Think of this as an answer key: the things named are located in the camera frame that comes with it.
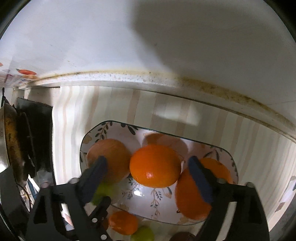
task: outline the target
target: ceramic bowl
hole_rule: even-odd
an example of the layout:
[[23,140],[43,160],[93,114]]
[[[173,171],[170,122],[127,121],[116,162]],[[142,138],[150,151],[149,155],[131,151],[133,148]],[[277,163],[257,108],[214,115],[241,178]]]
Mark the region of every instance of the ceramic bowl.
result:
[[[175,150],[182,162],[182,170],[191,156],[198,158],[214,158],[230,171],[234,183],[238,183],[236,165],[231,155],[224,149],[206,143],[176,137],[128,125],[115,121],[106,121],[89,131],[81,144],[81,172],[88,168],[86,154],[98,140],[112,138],[121,141],[133,154],[147,144],[160,144]],[[159,222],[192,225],[203,220],[190,220],[184,217],[176,206],[175,186],[166,188],[150,188],[137,183],[131,175],[117,184],[118,195],[113,198],[112,205],[143,218]]]

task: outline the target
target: stain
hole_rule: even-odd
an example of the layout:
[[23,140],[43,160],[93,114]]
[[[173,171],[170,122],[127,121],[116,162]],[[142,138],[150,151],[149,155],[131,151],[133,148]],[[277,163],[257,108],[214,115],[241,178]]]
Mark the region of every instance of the stain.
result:
[[24,78],[24,79],[30,79],[30,80],[38,80],[39,79],[36,75],[32,75],[32,74],[24,74],[22,76],[22,78]]
[[186,86],[187,88],[190,87],[194,90],[196,90],[197,92],[203,92],[205,94],[210,94],[210,95],[214,95],[216,97],[222,98],[224,100],[227,101],[231,101],[231,102],[235,102],[238,104],[241,104],[242,106],[246,106],[249,108],[252,108],[252,110],[257,111],[257,112],[261,112],[261,113],[265,113],[266,115],[269,115],[271,120],[276,120],[278,122],[280,122],[282,125],[284,125],[286,128],[288,128],[290,130],[291,133],[293,133],[293,135],[284,132],[280,129],[278,129],[277,127],[274,127],[271,124],[268,124],[264,121],[258,120],[256,118],[253,118],[251,116],[242,114],[240,112],[237,111],[233,111],[231,109],[228,108],[224,108],[218,105],[214,105],[211,103],[207,103],[207,102],[202,102],[199,100],[195,100],[195,99],[190,99],[187,98],[189,100],[194,100],[200,103],[204,103],[210,106],[214,106],[214,107],[218,107],[220,109],[223,110],[227,110],[230,111],[232,113],[235,113],[237,115],[246,117],[250,120],[256,121],[276,132],[278,132],[279,134],[289,138],[290,140],[292,140],[293,142],[296,143],[296,138],[294,136],[296,136],[296,126],[289,121],[287,118],[285,118],[284,116],[282,116],[281,114],[277,113],[276,111],[274,111],[273,109],[269,108],[268,106],[248,97],[242,94],[239,94],[235,91],[231,91],[229,89],[217,86],[217,85],[212,85],[206,82],[203,82],[201,80],[197,80],[197,79],[191,79],[191,78],[187,78],[187,77],[180,77],[177,76],[175,74],[170,74],[170,73],[158,73],[158,72],[143,72],[143,71],[126,71],[126,70],[101,70],[101,71],[88,71],[88,72],[74,72],[74,73],[66,73],[66,74],[55,74],[53,76],[47,76],[44,78],[41,78],[39,80],[36,81],[43,81],[43,80],[54,80],[57,78],[61,78],[61,77],[67,77],[67,76],[73,76],[73,75],[80,75],[80,74],[108,74],[112,77],[112,75],[114,74],[121,74],[121,75],[133,75],[135,76],[135,78],[142,78],[143,80],[146,79],[150,79],[151,82],[157,82],[155,80],[166,80],[166,79],[171,79],[174,80],[174,82],[176,83],[175,87],[182,87],[182,86]]

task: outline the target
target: red fruit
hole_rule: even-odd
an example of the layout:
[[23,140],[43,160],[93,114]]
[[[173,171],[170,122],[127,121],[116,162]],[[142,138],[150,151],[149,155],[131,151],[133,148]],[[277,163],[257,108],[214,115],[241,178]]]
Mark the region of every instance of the red fruit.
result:
[[18,72],[20,74],[31,74],[31,75],[36,75],[36,73],[34,71],[31,70],[27,70],[27,69],[19,69]]

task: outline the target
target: striped wallpaper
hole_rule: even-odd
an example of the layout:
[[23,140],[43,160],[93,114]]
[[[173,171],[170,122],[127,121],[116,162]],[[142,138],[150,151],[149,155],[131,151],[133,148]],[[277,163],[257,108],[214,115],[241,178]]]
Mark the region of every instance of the striped wallpaper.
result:
[[[52,115],[57,184],[81,175],[79,150],[84,135],[102,121],[116,120],[228,150],[237,165],[240,184],[250,181],[256,185],[270,229],[295,194],[291,190],[288,200],[275,213],[291,177],[296,176],[296,144],[255,121],[210,105],[126,88],[65,86],[60,88]],[[218,240],[225,237],[230,221],[226,219]],[[157,229],[159,224],[150,225]],[[161,225],[156,240],[168,240],[174,232],[184,229],[197,232],[200,227]]]

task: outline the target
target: screw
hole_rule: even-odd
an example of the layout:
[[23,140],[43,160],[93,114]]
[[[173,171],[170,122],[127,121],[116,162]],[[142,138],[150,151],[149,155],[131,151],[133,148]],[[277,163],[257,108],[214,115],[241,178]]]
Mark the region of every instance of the screw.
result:
[[226,180],[223,179],[223,178],[217,178],[217,182],[220,183],[220,184],[225,184]]
[[106,240],[106,239],[107,239],[107,235],[106,234],[101,235],[101,240]]
[[246,186],[249,187],[249,188],[255,188],[255,185],[253,183],[251,183],[251,182],[248,182],[246,184]]
[[49,182],[44,182],[41,184],[41,188],[48,188],[49,187]]
[[75,183],[77,183],[77,182],[79,182],[79,178],[74,177],[74,178],[71,178],[71,179],[69,180],[68,183],[70,183],[70,184],[75,184]]

